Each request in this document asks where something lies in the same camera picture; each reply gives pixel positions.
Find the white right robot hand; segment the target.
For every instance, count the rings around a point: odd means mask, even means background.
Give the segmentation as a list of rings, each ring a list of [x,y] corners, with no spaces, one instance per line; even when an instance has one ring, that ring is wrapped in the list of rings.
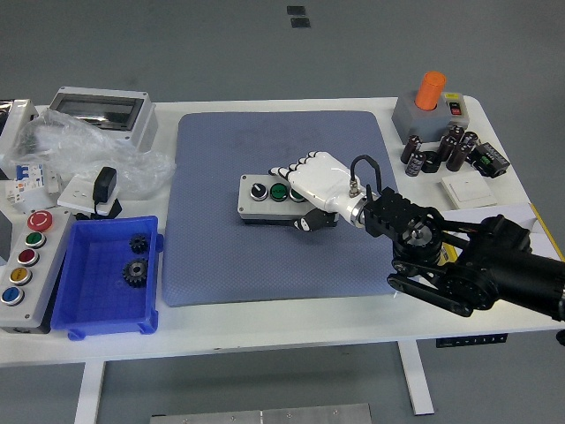
[[[340,216],[353,226],[363,226],[365,190],[358,178],[331,154],[311,152],[287,168],[274,167],[268,173],[285,179],[291,189],[314,206],[294,222],[297,229],[317,231]]]

